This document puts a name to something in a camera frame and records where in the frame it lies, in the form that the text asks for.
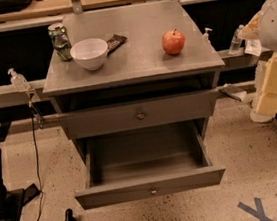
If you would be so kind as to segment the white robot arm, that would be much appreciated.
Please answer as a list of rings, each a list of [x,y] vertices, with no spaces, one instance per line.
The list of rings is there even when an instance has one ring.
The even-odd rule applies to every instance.
[[[253,122],[270,122],[277,114],[277,0],[266,0],[240,37],[258,39],[263,48],[273,51],[273,56],[267,62],[260,61],[255,69],[256,96],[250,114]]]

